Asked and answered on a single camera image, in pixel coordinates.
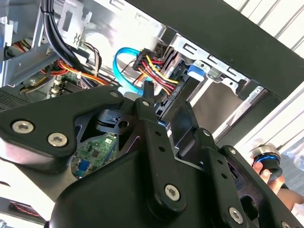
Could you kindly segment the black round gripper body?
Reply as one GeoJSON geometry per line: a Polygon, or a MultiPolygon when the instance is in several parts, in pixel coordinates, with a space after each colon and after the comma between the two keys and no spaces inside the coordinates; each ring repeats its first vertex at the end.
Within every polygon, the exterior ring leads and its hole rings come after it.
{"type": "Polygon", "coordinates": [[[165,219],[147,204],[143,163],[139,152],[126,155],[67,187],[58,197],[49,220],[51,228],[235,228],[226,212],[215,209],[200,168],[177,160],[187,206],[165,219]]]}

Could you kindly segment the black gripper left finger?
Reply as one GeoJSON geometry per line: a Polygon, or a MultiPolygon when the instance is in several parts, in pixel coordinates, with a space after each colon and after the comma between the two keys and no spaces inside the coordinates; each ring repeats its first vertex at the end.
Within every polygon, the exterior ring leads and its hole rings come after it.
{"type": "Polygon", "coordinates": [[[132,101],[112,86],[63,95],[0,114],[0,157],[45,173],[65,171],[77,147],[103,133],[120,135],[118,158],[139,152],[148,206],[182,213],[187,205],[166,129],[157,121],[154,85],[132,101]]]}

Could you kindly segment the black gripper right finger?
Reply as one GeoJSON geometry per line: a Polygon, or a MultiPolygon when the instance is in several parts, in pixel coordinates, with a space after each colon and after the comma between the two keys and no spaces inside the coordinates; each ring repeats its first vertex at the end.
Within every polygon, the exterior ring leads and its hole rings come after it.
{"type": "Polygon", "coordinates": [[[202,168],[208,211],[217,228],[300,228],[301,223],[232,146],[219,148],[199,127],[189,102],[171,120],[177,157],[202,168]]]}

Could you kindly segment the person's bare hand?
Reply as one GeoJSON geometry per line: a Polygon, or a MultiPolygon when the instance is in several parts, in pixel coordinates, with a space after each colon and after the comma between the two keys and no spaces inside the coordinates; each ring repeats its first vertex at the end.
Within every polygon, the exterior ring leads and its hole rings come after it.
{"type": "Polygon", "coordinates": [[[283,184],[285,183],[285,178],[283,175],[270,181],[270,170],[265,169],[262,171],[263,164],[261,162],[253,164],[254,159],[252,156],[250,156],[248,163],[295,216],[304,215],[304,197],[295,191],[283,188],[283,184]]]}

